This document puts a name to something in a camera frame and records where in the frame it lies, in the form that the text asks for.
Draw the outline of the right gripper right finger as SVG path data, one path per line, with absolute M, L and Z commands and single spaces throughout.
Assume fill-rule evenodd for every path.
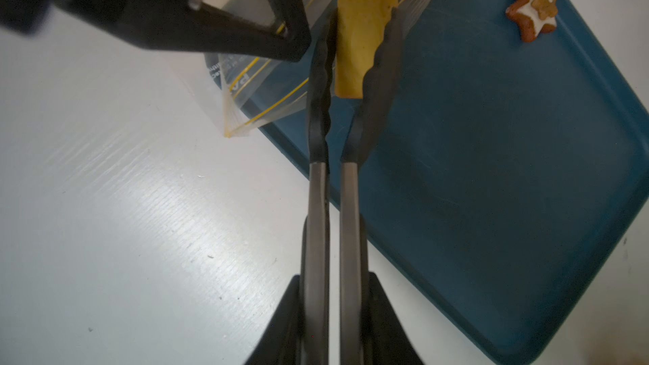
M 368 274 L 367 320 L 364 335 L 369 343 L 370 364 L 423 364 L 408 339 L 380 280 L 373 272 Z

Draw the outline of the yellow square cookie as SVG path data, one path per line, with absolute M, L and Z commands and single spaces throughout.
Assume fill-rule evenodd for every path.
M 338 0 L 335 94 L 363 97 L 363 78 L 375 63 L 397 0 Z

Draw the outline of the clear zip bag yellow strip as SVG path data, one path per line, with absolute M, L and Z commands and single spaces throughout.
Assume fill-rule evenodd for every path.
M 338 0 L 303 0 L 312 44 L 316 44 Z M 397 0 L 404 34 L 417 23 L 431 0 Z M 227 138 L 245 136 L 307 105 L 314 46 L 293 63 L 265 57 L 212 52 L 206 67 L 215 88 L 194 82 L 194 98 Z

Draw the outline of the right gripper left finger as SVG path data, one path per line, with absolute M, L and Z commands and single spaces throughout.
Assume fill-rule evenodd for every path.
M 300 276 L 294 275 L 263 335 L 245 364 L 299 364 L 301 332 Z

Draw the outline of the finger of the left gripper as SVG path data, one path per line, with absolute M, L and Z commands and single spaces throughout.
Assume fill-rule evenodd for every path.
M 201 25 L 195 35 L 200 52 L 223 52 L 297 62 L 311 44 L 303 0 L 268 0 L 275 19 L 264 26 L 215 8 L 203 0 L 188 0 L 189 14 Z

